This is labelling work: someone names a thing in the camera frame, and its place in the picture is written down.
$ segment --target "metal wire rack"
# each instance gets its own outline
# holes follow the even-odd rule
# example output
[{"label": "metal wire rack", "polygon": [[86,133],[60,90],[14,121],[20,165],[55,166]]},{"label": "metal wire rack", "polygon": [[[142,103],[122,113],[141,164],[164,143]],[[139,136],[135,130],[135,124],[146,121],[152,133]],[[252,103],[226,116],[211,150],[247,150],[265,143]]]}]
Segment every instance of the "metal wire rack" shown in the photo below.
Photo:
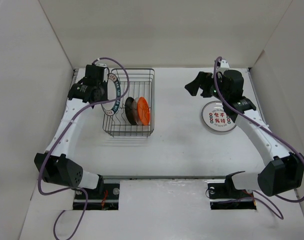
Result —
[{"label": "metal wire rack", "polygon": [[[148,137],[153,133],[155,124],[155,71],[152,68],[126,68],[130,86],[127,94],[120,100],[117,112],[112,115],[104,115],[103,130],[109,135],[115,136],[143,136]],[[121,85],[121,92],[127,88],[127,77],[121,68],[111,71],[115,74]],[[150,111],[148,125],[131,125],[125,112],[125,102],[128,97],[134,99],[144,97]]]}]

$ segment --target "purple cable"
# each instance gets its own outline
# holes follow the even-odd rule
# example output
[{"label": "purple cable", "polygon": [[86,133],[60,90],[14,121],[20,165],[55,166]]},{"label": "purple cable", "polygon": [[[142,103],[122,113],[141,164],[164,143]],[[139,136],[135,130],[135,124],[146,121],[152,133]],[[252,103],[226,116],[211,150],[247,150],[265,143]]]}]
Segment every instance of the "purple cable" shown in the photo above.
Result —
[{"label": "purple cable", "polygon": [[[304,159],[303,157],[299,154],[299,152],[297,150],[295,150],[295,148],[293,146],[291,146],[289,143],[287,143],[285,140],[283,140],[282,138],[280,138],[279,136],[277,136],[276,134],[274,134],[273,132],[269,131],[268,129],[266,129],[265,127],[261,126],[259,123],[257,123],[256,121],[252,120],[251,118],[247,117],[246,115],[244,115],[243,113],[239,112],[238,110],[234,109],[232,106],[229,105],[229,103],[224,99],[224,97],[222,96],[220,90],[219,90],[219,86],[218,86],[218,80],[217,80],[217,66],[218,66],[218,62],[222,60],[222,57],[219,56],[216,58],[215,63],[214,63],[214,70],[213,70],[213,77],[214,77],[214,84],[215,84],[215,89],[217,91],[217,94],[220,97],[220,100],[229,108],[231,109],[233,112],[235,112],[238,115],[241,115],[243,118],[245,118],[246,120],[250,121],[251,123],[253,123],[254,125],[260,127],[264,132],[266,132],[267,134],[269,134],[271,137],[275,138],[276,140],[278,140],[280,143],[284,144],[285,146],[287,146],[292,152],[295,153],[295,155],[300,159],[300,161],[302,162],[303,166],[304,166]],[[301,203],[304,201],[304,196],[300,199],[297,200],[291,200],[291,199],[287,199],[284,198],[282,196],[279,195],[275,195],[277,196],[279,199],[282,199],[284,201],[290,202],[290,203]]]},{"label": "purple cable", "polygon": [[273,205],[273,207],[275,207],[275,209],[278,211],[279,215],[269,205],[267,205],[264,201],[262,201],[261,199],[259,199],[257,197],[254,197],[254,196],[248,196],[248,197],[243,197],[243,198],[234,199],[234,200],[228,200],[228,201],[220,201],[220,203],[221,204],[229,204],[229,203],[237,203],[237,202],[240,202],[241,200],[253,199],[253,200],[256,200],[256,201],[262,203],[264,206],[266,206],[279,219],[281,219],[281,220],[284,219],[283,214],[280,211],[280,209],[277,207],[277,205],[275,205],[270,199],[268,199],[266,196],[264,196],[263,194],[259,193],[258,191],[254,190],[253,192],[255,192],[256,194],[259,194],[260,196],[262,196],[263,198],[265,198],[266,200],[268,200]]},{"label": "purple cable", "polygon": [[[100,101],[100,102],[91,103],[91,104],[89,104],[89,105],[87,105],[87,106],[81,108],[81,109],[72,117],[71,121],[66,125],[65,129],[62,131],[62,133],[60,134],[60,136],[57,138],[56,142],[53,144],[53,146],[51,147],[51,149],[48,151],[48,153],[47,153],[47,155],[45,156],[45,159],[44,159],[44,161],[43,161],[43,163],[42,163],[42,165],[41,165],[41,168],[40,168],[40,171],[39,171],[39,174],[38,174],[38,178],[37,178],[37,189],[38,189],[39,193],[40,193],[41,195],[43,195],[43,196],[48,196],[48,195],[56,194],[56,193],[59,193],[59,192],[62,192],[62,191],[71,189],[70,187],[65,187],[65,188],[61,188],[61,189],[56,190],[56,191],[44,192],[44,191],[42,191],[42,188],[41,188],[41,180],[42,180],[43,171],[44,171],[44,169],[45,169],[45,167],[46,167],[46,164],[47,164],[47,162],[48,162],[48,160],[49,160],[49,158],[50,158],[50,156],[51,156],[51,153],[54,151],[54,149],[57,147],[57,145],[59,144],[59,142],[61,141],[61,139],[63,138],[63,136],[66,134],[66,132],[68,131],[69,127],[72,125],[72,122],[73,122],[73,121],[80,115],[80,113],[82,113],[85,109],[88,109],[88,108],[93,107],[93,106],[95,106],[95,105],[107,104],[107,103],[112,103],[112,102],[115,102],[115,101],[117,101],[117,100],[120,100],[121,98],[123,98],[123,97],[127,94],[128,90],[129,90],[129,88],[130,88],[130,78],[129,78],[128,72],[127,72],[127,70],[123,67],[123,65],[122,65],[121,63],[119,63],[118,61],[116,61],[116,60],[114,60],[114,59],[112,59],[112,58],[110,58],[110,57],[100,57],[99,59],[100,59],[100,60],[110,60],[110,61],[116,63],[117,65],[119,65],[120,68],[124,71],[124,73],[125,73],[125,75],[126,75],[127,87],[126,87],[124,93],[123,93],[121,96],[119,96],[119,97],[117,97],[117,98],[115,98],[115,99],[112,99],[112,100],[106,100],[106,101]],[[85,211],[86,211],[86,209],[87,209],[87,205],[88,205],[88,194],[87,194],[87,192],[86,192],[83,188],[80,188],[79,190],[81,190],[81,191],[84,192],[84,194],[85,194],[84,209],[83,209],[83,212],[82,212],[82,214],[81,214],[81,217],[80,217],[80,219],[79,219],[79,221],[78,221],[78,223],[77,223],[77,225],[76,225],[76,227],[75,227],[75,229],[74,229],[72,235],[71,235],[67,240],[71,239],[71,238],[74,236],[74,234],[77,232],[78,227],[79,227],[79,225],[80,225],[80,223],[81,223],[81,220],[82,220],[82,218],[83,218],[83,215],[84,215],[84,213],[85,213]],[[55,220],[55,223],[54,223],[53,233],[54,233],[54,237],[55,237],[56,240],[59,240],[59,238],[57,237],[57,234],[56,234],[56,224],[57,224],[57,222],[58,222],[60,216],[61,216],[64,212],[65,212],[65,210],[62,211],[62,212],[59,214],[59,216],[57,217],[57,219]]]}]

